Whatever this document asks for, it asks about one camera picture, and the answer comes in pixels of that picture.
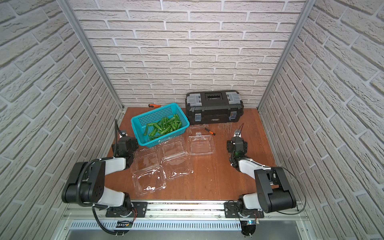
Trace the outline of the clear clamshell container with peppers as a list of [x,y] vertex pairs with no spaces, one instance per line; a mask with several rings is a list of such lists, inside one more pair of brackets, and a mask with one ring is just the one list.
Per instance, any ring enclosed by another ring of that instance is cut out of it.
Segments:
[[158,192],[167,186],[165,171],[156,148],[135,152],[132,173],[133,185],[138,196]]

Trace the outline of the clear pepper container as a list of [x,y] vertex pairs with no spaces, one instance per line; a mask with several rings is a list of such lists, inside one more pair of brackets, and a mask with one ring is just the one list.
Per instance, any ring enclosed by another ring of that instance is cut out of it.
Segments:
[[169,181],[190,175],[194,172],[192,162],[183,137],[176,137],[159,145],[161,166]]
[[208,131],[208,126],[192,125],[188,128],[188,153],[193,156],[211,155],[215,152],[214,135]]

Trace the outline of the teal plastic basket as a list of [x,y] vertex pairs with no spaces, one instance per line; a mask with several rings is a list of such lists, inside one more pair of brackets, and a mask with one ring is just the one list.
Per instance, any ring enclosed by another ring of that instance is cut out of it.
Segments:
[[190,122],[179,105],[172,103],[131,119],[140,146],[152,148],[183,134]]

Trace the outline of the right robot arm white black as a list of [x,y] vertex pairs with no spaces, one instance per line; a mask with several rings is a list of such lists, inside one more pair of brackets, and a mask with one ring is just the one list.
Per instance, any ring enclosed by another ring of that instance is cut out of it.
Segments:
[[293,209],[296,197],[282,167],[269,167],[246,156],[248,143],[235,135],[227,141],[230,163],[238,172],[255,180],[257,191],[239,196],[238,208],[243,211],[262,210],[265,213]]

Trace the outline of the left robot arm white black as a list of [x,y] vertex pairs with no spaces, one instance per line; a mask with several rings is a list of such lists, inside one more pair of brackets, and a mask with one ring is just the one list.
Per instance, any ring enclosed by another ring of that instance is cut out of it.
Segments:
[[105,176],[129,169],[139,144],[135,138],[122,137],[112,145],[114,156],[76,163],[62,191],[62,201],[82,207],[132,211],[130,196],[105,186]]

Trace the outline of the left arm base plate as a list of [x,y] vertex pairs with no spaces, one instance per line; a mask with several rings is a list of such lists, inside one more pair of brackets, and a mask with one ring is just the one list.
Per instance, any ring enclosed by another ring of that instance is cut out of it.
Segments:
[[147,212],[148,202],[131,202],[129,207],[120,206],[108,208],[107,218],[144,218]]

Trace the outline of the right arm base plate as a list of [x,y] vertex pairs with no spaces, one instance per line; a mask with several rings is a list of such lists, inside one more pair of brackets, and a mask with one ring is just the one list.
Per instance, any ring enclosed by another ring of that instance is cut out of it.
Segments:
[[235,201],[224,202],[224,214],[227,219],[262,219],[265,217],[262,210],[241,209]]

